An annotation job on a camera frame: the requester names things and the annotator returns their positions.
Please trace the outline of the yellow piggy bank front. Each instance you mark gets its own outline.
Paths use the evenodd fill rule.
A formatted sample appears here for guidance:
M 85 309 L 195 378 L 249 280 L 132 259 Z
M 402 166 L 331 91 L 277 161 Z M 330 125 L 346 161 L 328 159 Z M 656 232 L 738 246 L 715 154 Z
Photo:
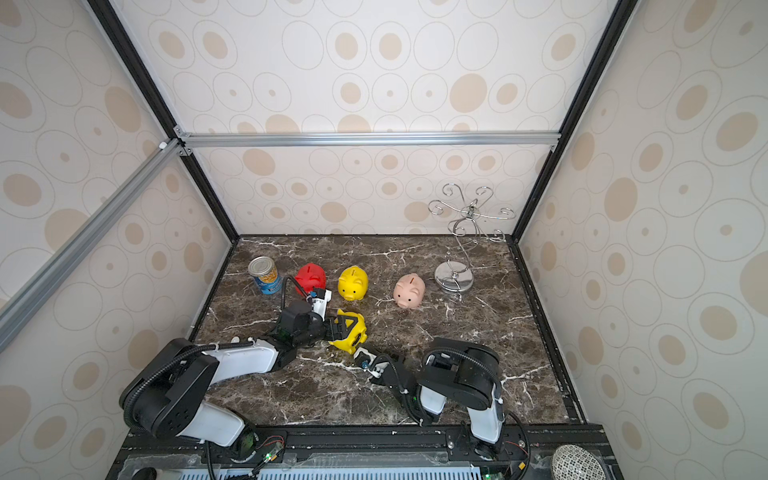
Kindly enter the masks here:
M 367 340 L 367 327 L 362 314 L 337 310 L 330 321 L 328 342 L 339 350 L 354 355 L 357 348 Z

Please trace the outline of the pink piggy bank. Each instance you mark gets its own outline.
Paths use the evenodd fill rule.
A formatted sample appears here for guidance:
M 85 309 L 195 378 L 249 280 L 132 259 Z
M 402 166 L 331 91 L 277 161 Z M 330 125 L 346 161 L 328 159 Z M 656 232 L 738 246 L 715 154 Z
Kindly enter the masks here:
M 402 309 L 416 309 L 421 305 L 425 293 L 424 280 L 416 273 L 409 273 L 396 282 L 393 299 Z

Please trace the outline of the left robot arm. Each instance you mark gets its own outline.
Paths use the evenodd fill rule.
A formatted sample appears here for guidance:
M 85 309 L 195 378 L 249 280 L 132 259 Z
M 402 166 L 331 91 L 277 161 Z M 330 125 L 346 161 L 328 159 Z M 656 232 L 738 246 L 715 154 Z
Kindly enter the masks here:
M 187 437 L 234 449 L 239 455 L 254 449 L 253 427 L 241 415 L 206 401 L 212 385 L 279 371 L 300 349 L 319 341 L 352 354 L 367 338 L 361 314 L 328 313 L 329 290 L 298 292 L 301 300 L 283 302 L 274 327 L 256 339 L 205 345 L 185 338 L 171 340 L 121 393 L 126 425 L 156 439 Z

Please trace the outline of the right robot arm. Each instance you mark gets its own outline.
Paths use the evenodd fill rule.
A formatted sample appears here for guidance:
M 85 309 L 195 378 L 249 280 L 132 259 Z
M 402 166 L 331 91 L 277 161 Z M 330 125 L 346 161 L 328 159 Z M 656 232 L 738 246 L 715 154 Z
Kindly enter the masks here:
M 371 348 L 358 347 L 355 365 L 370 375 L 374 385 L 389 389 L 420 426 L 440 419 L 447 401 L 467 409 L 470 445 L 483 460 L 497 458 L 502 448 L 505 419 L 499 356 L 489 347 L 437 337 L 429 344 L 419 371 L 404 361 Z

